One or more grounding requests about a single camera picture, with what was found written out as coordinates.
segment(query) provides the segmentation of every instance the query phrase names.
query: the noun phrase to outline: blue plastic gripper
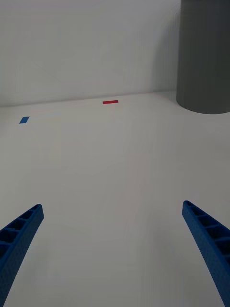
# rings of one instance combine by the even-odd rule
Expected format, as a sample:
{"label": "blue plastic gripper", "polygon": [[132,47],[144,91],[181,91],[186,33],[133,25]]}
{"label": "blue plastic gripper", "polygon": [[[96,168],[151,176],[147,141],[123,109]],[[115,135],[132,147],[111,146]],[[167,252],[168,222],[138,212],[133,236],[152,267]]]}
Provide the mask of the blue plastic gripper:
{"label": "blue plastic gripper", "polygon": [[224,306],[230,307],[230,230],[189,201],[184,201],[182,215]]}
{"label": "blue plastic gripper", "polygon": [[38,204],[0,231],[0,307],[43,218],[42,205]]}

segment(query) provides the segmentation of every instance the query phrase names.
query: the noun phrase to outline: red tape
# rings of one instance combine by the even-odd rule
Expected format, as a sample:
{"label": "red tape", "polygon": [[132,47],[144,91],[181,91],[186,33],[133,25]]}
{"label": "red tape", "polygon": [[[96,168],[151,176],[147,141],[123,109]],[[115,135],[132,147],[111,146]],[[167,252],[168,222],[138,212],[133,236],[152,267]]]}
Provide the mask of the red tape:
{"label": "red tape", "polygon": [[108,101],[103,101],[104,105],[108,105],[108,104],[118,104],[118,100],[108,100]]}

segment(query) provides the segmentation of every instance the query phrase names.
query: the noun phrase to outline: white floor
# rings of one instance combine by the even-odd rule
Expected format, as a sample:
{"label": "white floor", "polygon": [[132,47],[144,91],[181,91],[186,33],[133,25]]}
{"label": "white floor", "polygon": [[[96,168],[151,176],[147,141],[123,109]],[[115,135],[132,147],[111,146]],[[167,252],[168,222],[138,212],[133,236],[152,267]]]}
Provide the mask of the white floor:
{"label": "white floor", "polygon": [[0,226],[45,213],[5,307],[223,306],[181,211],[230,227],[230,113],[118,99],[0,108]]}

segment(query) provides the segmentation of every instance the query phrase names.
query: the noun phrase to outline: gray cylinder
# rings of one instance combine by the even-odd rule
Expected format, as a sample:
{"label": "gray cylinder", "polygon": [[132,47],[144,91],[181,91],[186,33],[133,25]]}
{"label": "gray cylinder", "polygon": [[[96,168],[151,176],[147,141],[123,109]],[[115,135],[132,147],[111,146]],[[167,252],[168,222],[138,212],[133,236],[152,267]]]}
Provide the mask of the gray cylinder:
{"label": "gray cylinder", "polygon": [[176,100],[194,112],[230,111],[230,0],[182,0]]}

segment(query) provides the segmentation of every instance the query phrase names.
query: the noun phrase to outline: blue lattice structure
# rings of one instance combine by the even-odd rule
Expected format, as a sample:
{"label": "blue lattice structure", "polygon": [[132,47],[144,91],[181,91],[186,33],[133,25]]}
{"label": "blue lattice structure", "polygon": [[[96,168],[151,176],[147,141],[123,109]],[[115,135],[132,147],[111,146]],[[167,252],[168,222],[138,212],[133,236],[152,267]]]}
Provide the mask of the blue lattice structure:
{"label": "blue lattice structure", "polygon": [[0,307],[5,303],[14,278],[43,218],[42,205],[38,204],[0,231]]}
{"label": "blue lattice structure", "polygon": [[230,307],[230,230],[189,201],[184,201],[182,215],[225,307]]}

